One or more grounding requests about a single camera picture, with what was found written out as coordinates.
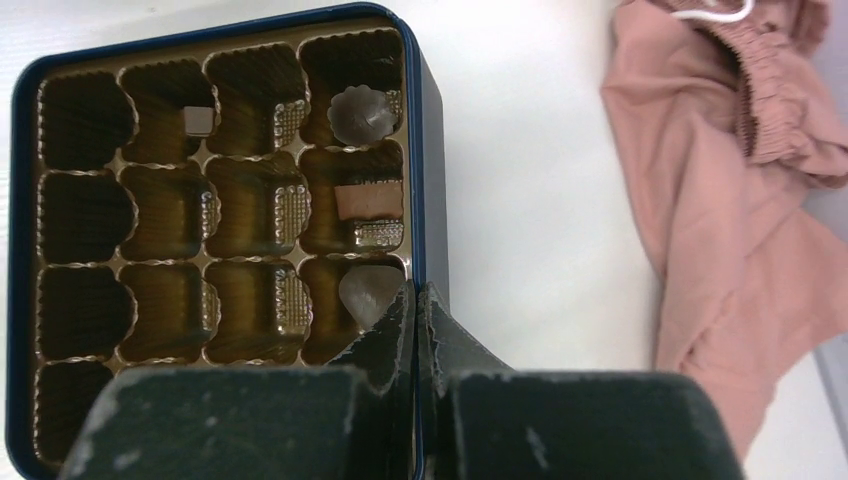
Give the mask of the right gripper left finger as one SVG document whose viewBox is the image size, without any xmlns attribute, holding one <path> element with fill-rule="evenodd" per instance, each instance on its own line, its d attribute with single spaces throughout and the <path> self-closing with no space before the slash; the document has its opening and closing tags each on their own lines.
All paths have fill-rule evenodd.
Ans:
<svg viewBox="0 0 848 480">
<path fill-rule="evenodd" d="M 407 479 L 415 291 L 327 365 L 129 369 L 99 394 L 64 479 Z"/>
</svg>

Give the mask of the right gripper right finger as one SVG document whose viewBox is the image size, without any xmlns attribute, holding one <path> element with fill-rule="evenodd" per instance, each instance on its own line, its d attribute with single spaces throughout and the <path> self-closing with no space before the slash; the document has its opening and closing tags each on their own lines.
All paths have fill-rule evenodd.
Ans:
<svg viewBox="0 0 848 480">
<path fill-rule="evenodd" d="M 691 379 L 521 371 L 417 299 L 421 479 L 740 479 L 713 404 Z"/>
</svg>

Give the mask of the blue chocolate box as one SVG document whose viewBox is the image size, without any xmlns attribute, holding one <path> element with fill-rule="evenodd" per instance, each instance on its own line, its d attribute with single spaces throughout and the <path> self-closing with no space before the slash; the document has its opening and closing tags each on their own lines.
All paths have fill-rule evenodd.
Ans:
<svg viewBox="0 0 848 480">
<path fill-rule="evenodd" d="M 333 135 L 349 86 L 395 131 Z M 97 394 L 138 366 L 319 366 L 362 329 L 353 267 L 449 290 L 443 107 L 410 26 L 354 2 L 46 56 L 11 101 L 6 446 L 52 479 Z M 400 182 L 401 219 L 334 187 Z"/>
</svg>

